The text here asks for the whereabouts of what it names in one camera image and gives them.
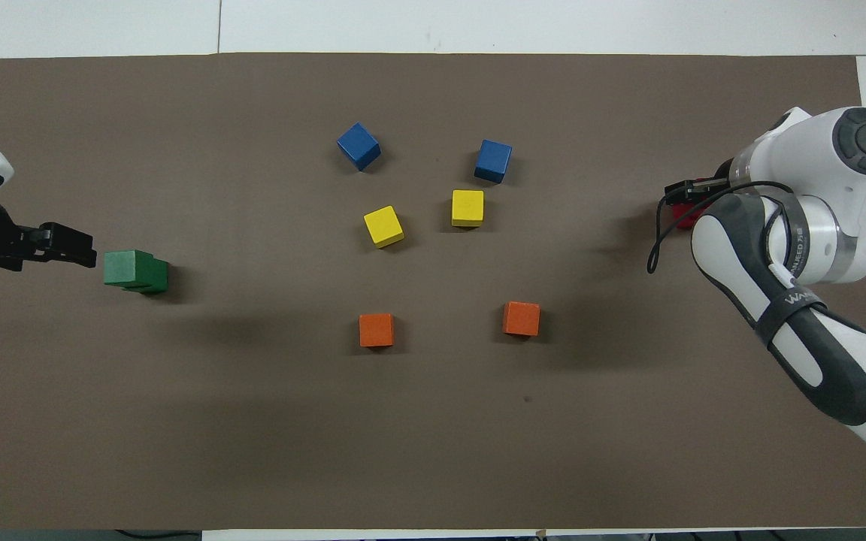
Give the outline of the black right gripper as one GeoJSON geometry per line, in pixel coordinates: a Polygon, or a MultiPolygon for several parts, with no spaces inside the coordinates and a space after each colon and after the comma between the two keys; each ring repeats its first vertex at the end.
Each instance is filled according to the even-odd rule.
{"type": "Polygon", "coordinates": [[[684,180],[664,188],[664,204],[695,205],[707,198],[712,198],[723,189],[731,187],[731,167],[733,159],[725,160],[719,165],[715,174],[704,180],[684,180]]]}

